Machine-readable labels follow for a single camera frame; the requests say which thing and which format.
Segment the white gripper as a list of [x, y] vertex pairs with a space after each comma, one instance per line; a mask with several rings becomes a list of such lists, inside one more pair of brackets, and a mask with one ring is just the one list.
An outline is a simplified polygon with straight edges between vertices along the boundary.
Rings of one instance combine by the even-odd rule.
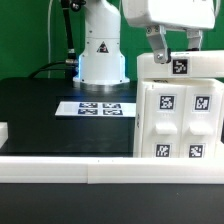
[[[157, 64], [171, 61], [165, 27], [213, 29], [215, 25], [213, 0], [122, 0], [122, 4], [124, 16], [130, 26], [147, 27], [146, 37]], [[186, 34], [188, 49], [200, 51], [203, 32], [188, 30]]]

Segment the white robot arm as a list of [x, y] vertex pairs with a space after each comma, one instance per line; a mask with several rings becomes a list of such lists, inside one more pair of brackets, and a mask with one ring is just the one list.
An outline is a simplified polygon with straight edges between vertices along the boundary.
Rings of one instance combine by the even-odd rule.
[[[118, 10], [107, 0], [59, 0], [66, 27], [67, 63], [75, 86], [107, 91], [126, 85], [125, 57], [120, 52], [121, 19], [131, 27], [142, 27], [157, 64], [171, 61], [166, 43], [167, 31], [187, 33], [188, 49], [199, 50], [203, 32], [215, 26], [220, 0], [120, 0]], [[85, 49], [74, 49], [69, 13], [85, 11]]]

